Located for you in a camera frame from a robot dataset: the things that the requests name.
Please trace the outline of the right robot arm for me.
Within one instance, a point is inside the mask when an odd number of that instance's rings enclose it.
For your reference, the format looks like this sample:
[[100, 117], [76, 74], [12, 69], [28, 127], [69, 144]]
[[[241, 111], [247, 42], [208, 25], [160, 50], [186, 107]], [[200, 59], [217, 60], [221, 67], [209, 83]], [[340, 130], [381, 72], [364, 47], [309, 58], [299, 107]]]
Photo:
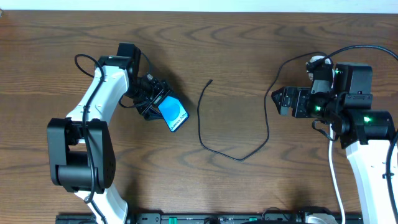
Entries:
[[394, 223], [387, 178], [397, 172], [391, 114], [371, 108], [373, 70], [363, 63], [325, 63], [310, 88], [285, 86], [272, 93], [281, 115], [328, 125], [346, 151], [358, 188], [364, 223]]

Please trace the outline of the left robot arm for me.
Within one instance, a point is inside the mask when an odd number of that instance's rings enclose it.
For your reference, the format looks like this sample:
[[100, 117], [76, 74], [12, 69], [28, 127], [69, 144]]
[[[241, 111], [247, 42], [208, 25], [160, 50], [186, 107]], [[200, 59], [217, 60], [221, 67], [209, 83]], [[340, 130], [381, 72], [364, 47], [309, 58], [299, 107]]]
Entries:
[[65, 118], [49, 121], [51, 180], [91, 210], [90, 214], [57, 215], [56, 223], [135, 223], [129, 204], [113, 183], [116, 158], [108, 126], [125, 96], [144, 119], [162, 118], [158, 100], [170, 89], [149, 73], [138, 76], [142, 56], [132, 43], [121, 43], [116, 55], [88, 56], [94, 63], [91, 85]]

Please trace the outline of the blue Galaxy smartphone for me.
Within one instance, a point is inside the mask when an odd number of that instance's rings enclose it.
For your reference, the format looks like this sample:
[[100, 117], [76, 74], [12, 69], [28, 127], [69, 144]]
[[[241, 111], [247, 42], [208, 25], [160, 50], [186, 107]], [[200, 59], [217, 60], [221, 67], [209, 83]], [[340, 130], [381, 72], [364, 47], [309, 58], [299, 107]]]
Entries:
[[189, 114], [180, 100], [167, 96], [158, 109], [171, 132], [175, 132], [189, 118]]

